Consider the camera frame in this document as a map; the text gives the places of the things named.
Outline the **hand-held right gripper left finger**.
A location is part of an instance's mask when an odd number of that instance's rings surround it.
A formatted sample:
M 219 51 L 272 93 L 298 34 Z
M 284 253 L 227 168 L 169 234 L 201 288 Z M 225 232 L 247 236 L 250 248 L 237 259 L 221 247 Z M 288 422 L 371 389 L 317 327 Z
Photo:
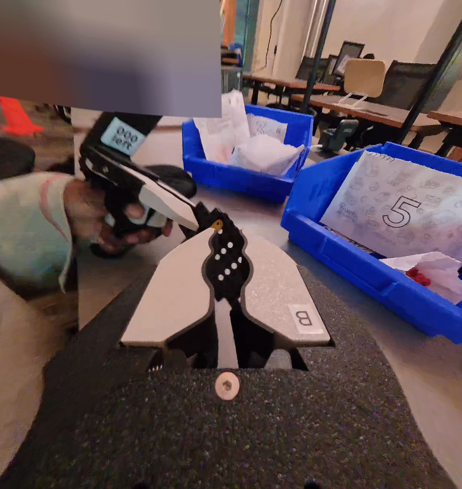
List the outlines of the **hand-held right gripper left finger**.
M 122 335 L 124 345 L 162 347 L 211 315 L 213 292 L 203 269 L 215 232 L 205 229 L 162 258 Z

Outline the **black toy brick chassis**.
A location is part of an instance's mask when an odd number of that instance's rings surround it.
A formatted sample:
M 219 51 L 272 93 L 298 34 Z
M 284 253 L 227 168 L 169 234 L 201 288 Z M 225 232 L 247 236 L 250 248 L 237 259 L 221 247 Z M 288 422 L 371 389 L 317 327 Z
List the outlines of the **black toy brick chassis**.
M 200 225 L 197 231 L 179 226 L 186 241 L 210 228 L 217 219 L 223 221 L 222 231 L 213 229 L 210 237 L 211 253 L 204 262 L 203 277 L 212 285 L 216 301 L 226 299 L 234 307 L 251 270 L 244 255 L 246 239 L 228 215 L 217 208 L 208 210 L 199 202 L 196 204 L 195 214 Z

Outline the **torn white paper bag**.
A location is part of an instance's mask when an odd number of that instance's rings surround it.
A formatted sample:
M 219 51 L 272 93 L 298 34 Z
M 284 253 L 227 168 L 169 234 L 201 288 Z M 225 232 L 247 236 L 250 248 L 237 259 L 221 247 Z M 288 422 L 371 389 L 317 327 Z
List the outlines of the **torn white paper bag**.
M 431 285 L 424 288 L 454 305 L 462 302 L 462 279 L 459 275 L 461 262 L 459 260 L 435 251 L 399 258 L 381 259 L 381 262 L 404 275 L 405 271 L 412 267 L 417 267 L 431 280 Z

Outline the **orange traffic cone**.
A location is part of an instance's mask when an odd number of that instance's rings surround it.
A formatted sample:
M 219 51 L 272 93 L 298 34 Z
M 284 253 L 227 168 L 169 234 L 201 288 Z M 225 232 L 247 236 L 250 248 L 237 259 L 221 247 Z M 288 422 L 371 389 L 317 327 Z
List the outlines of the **orange traffic cone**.
M 5 119 L 1 130 L 15 136 L 34 136 L 44 131 L 43 127 L 36 125 L 28 117 L 17 99 L 0 96 L 0 107 Z

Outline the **person's left hand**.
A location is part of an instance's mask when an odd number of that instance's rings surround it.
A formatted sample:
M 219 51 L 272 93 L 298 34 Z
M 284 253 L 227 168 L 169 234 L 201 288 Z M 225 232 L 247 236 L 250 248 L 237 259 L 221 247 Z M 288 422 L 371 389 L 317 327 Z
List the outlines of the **person's left hand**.
M 105 195 L 93 189 L 82 180 L 71 180 L 64 190 L 65 212 L 72 236 L 79 240 L 98 240 L 100 247 L 108 254 L 122 252 L 129 245 L 146 244 L 156 238 L 156 231 L 145 228 L 118 239 L 112 228 L 105 222 L 107 210 Z

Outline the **small doodle-print paper bag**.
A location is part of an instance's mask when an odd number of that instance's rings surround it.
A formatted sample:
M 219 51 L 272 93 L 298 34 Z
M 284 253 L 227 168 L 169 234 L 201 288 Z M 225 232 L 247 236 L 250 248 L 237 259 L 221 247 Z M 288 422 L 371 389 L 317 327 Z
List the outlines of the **small doodle-print paper bag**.
M 280 143 L 284 143 L 287 133 L 288 124 L 279 122 L 275 119 L 255 115 L 252 113 L 246 114 L 250 137 L 266 135 L 276 139 Z

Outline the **large doodle-print paper bag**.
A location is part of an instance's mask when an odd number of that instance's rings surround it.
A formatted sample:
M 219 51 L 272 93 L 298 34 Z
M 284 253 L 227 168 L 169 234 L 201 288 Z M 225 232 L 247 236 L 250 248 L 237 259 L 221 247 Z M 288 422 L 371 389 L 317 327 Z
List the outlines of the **large doodle-print paper bag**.
M 385 258 L 437 251 L 462 263 L 462 177 L 364 151 L 320 223 Z

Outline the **blue plastic bin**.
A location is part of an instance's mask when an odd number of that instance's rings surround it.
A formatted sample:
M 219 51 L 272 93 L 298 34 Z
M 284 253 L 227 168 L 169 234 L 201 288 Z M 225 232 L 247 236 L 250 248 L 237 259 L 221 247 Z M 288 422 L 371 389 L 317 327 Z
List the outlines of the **blue plastic bin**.
M 386 143 L 312 164 L 300 170 L 281 225 L 289 239 L 402 319 L 429 336 L 462 343 L 462 302 L 457 305 L 412 281 L 324 228 L 320 220 L 364 151 L 379 153 L 462 177 L 462 163 Z M 459 268 L 462 279 L 462 264 Z
M 295 147 L 304 145 L 300 156 L 284 176 L 257 173 L 206 160 L 200 134 L 192 119 L 181 125 L 184 169 L 190 172 L 193 179 L 199 184 L 240 192 L 282 204 L 289 196 L 311 149 L 313 115 L 252 104 L 246 104 L 245 110 L 247 114 L 251 113 L 274 119 L 280 123 L 287 123 L 285 144 Z

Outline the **grey desk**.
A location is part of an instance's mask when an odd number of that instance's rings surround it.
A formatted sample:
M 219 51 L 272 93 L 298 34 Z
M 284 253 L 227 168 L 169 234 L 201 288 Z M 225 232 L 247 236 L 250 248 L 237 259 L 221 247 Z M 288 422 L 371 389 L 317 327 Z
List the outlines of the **grey desk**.
M 288 240 L 280 225 L 284 205 L 199 184 L 196 200 L 226 212 L 239 228 L 282 248 L 339 297 L 368 328 L 396 373 L 414 418 L 434 455 L 462 488 L 462 344 L 429 338 L 394 315 L 355 285 Z M 77 259 L 79 325 L 84 327 L 128 285 L 133 284 L 183 238 L 177 228 L 169 238 L 139 246 L 120 260 L 103 260 L 88 250 Z

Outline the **black metal pole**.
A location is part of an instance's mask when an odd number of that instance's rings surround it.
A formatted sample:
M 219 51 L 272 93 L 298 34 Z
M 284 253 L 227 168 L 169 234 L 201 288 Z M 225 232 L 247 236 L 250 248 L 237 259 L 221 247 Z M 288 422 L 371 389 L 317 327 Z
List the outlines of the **black metal pole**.
M 336 1 L 328 1 L 326 9 L 325 9 L 324 18 L 323 18 L 322 24 L 321 24 L 320 35 L 318 38 L 318 42 L 317 42 L 317 46 L 316 46 L 316 50 L 315 50 L 315 54 L 314 54 L 314 58 L 313 58 L 313 67 L 312 67 L 312 69 L 309 73 L 308 79 L 307 79 L 307 85 L 306 85 L 305 93 L 303 96 L 303 101 L 301 104 L 301 111 L 300 112 L 304 113 L 304 114 L 307 113 L 307 111 L 308 111 L 307 107 L 309 106 L 309 101 L 310 101 L 310 98 L 312 96 L 314 86 L 316 83 L 317 69 L 318 69 L 319 62 L 321 59 L 321 55 L 323 52 L 323 48 L 324 48 L 324 45 L 326 42 L 326 38 L 327 38 L 328 30 L 330 27 L 330 23 L 331 23 L 335 4 L 336 4 Z
M 462 20 L 460 21 L 448 45 L 446 46 L 441 57 L 436 63 L 435 68 L 433 69 L 431 76 L 428 78 L 428 81 L 423 91 L 419 92 L 410 112 L 406 116 L 405 121 L 399 130 L 399 137 L 396 141 L 397 144 L 402 145 L 405 137 L 408 135 L 408 133 L 412 129 L 412 126 L 415 124 L 417 117 L 421 114 L 426 102 L 429 101 L 431 94 L 438 86 L 442 76 L 445 74 L 453 58 L 460 50 L 461 45 Z

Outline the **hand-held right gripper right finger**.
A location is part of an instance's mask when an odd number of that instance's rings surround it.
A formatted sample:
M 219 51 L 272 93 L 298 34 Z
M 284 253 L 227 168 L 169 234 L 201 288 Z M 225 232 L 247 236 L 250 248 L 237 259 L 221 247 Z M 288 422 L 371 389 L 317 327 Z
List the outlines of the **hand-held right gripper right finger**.
M 258 234 L 243 236 L 250 265 L 240 299 L 246 318 L 270 333 L 277 347 L 328 345 L 331 336 L 295 261 Z

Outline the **computer monitor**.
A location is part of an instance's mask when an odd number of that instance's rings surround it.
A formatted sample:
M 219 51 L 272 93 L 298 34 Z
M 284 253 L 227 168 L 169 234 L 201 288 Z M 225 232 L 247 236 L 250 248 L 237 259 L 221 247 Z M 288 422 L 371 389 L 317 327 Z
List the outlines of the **computer monitor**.
M 364 47 L 365 44 L 345 40 L 333 67 L 332 75 L 335 77 L 343 77 L 347 62 L 350 59 L 360 58 Z

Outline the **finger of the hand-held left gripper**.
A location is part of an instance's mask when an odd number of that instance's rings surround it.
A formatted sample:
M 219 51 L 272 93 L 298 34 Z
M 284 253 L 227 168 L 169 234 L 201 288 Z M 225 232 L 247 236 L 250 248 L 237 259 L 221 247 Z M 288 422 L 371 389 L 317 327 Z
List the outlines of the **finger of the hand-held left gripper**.
M 140 203 L 160 213 L 179 225 L 197 231 L 199 223 L 195 214 L 196 205 L 185 196 L 160 180 L 143 178 L 139 193 Z

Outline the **wood-top table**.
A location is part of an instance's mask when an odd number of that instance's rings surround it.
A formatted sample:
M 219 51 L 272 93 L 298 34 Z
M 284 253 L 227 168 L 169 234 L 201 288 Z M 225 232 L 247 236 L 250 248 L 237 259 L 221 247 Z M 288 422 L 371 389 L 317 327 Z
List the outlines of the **wood-top table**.
M 252 96 L 251 96 L 251 104 L 258 104 L 258 94 L 260 91 L 260 86 L 262 84 L 273 84 L 276 87 L 283 89 L 291 89 L 291 90 L 306 90 L 307 82 L 299 79 L 294 80 L 280 80 L 274 78 L 267 78 L 258 75 L 244 74 L 242 75 L 243 80 L 247 80 L 252 82 Z M 338 92 L 340 90 L 339 86 L 324 84 L 324 83 L 316 83 L 313 86 L 313 91 L 319 92 Z
M 462 148 L 462 112 L 444 113 L 431 111 L 427 114 L 427 117 L 451 128 L 451 131 L 443 140 L 442 146 L 435 153 L 436 156 L 447 157 L 452 147 Z
M 369 122 L 375 127 L 379 126 L 382 132 L 380 143 L 395 142 L 403 144 L 406 137 L 413 133 L 409 147 L 418 149 L 424 138 L 433 137 L 447 131 L 439 121 L 429 118 L 425 113 L 418 113 L 406 133 L 402 132 L 405 120 L 410 118 L 411 111 L 398 107 L 385 106 L 365 100 L 352 100 L 348 98 L 341 103 L 340 96 L 313 95 L 309 106 L 321 113 L 323 109 L 342 113 L 350 118 Z

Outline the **black office chair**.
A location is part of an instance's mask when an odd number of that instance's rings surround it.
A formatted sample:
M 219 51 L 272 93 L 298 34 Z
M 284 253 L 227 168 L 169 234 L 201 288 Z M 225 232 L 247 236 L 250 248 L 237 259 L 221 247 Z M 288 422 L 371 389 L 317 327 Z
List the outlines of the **black office chair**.
M 404 63 L 393 60 L 386 72 L 382 93 L 374 102 L 383 106 L 411 110 L 435 67 L 435 64 Z

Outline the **striped sticker sheet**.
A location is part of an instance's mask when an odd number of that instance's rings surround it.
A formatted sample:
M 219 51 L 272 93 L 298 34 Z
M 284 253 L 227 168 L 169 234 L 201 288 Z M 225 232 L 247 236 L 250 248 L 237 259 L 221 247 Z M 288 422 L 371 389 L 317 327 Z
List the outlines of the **striped sticker sheet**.
M 357 241 L 351 239 L 351 238 L 348 238 L 347 236 L 343 235 L 342 233 L 328 227 L 328 226 L 324 226 L 324 228 L 326 230 L 328 230 L 329 232 L 331 232 L 332 234 L 336 235 L 337 237 L 343 239 L 344 241 L 356 246 L 357 248 L 361 249 L 362 251 L 370 254 L 370 255 L 373 255 L 375 252 L 373 250 L 371 250 L 370 248 L 358 243 Z

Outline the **black desk phone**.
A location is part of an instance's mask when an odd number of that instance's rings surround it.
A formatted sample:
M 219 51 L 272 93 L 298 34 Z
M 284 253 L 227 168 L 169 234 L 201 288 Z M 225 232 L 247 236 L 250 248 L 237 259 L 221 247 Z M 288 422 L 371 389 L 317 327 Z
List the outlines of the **black desk phone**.
M 342 150 L 346 140 L 357 130 L 357 119 L 342 119 L 335 128 L 328 128 L 320 135 L 318 149 L 324 153 L 337 154 Z

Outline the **black rounded chair part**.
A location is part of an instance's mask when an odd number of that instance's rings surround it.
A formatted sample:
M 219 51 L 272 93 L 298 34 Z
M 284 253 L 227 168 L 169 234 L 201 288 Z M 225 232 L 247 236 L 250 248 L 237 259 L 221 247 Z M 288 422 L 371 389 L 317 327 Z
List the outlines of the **black rounded chair part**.
M 0 138 L 0 180 L 32 173 L 35 157 L 35 152 L 30 146 L 8 138 Z

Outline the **flat white paper bag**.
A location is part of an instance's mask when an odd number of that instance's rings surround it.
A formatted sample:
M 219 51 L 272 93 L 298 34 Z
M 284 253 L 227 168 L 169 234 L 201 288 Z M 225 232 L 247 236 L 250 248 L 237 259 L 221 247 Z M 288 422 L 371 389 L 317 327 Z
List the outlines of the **flat white paper bag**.
M 208 161 L 227 164 L 235 147 L 251 138 L 243 94 L 233 90 L 222 94 L 220 118 L 194 118 L 204 156 Z

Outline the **crumpled white paper bag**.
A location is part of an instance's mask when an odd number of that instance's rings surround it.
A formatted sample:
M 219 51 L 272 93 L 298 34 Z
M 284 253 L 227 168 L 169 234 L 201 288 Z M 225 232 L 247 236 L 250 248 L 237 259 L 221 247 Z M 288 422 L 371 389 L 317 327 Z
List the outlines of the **crumpled white paper bag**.
M 236 146 L 228 165 L 271 176 L 285 176 L 304 149 L 304 145 L 286 145 L 260 134 Z

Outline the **cream panel on stand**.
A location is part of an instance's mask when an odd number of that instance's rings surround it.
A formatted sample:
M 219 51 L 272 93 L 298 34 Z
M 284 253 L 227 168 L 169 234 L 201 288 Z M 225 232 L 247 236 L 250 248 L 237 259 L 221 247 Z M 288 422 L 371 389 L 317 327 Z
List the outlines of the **cream panel on stand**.
M 344 70 L 344 91 L 346 95 L 338 101 L 338 105 L 347 106 L 346 101 L 353 95 L 361 98 L 352 104 L 356 107 L 365 99 L 377 98 L 381 95 L 386 77 L 386 65 L 383 60 L 349 59 Z

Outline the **red toy bricks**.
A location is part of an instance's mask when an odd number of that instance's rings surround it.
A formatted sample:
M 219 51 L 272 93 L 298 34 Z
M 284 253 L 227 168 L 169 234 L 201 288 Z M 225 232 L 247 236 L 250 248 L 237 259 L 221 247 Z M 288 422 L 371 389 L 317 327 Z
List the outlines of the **red toy bricks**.
M 412 267 L 411 269 L 405 271 L 405 275 L 423 287 L 427 288 L 431 285 L 431 280 L 426 277 L 417 267 Z

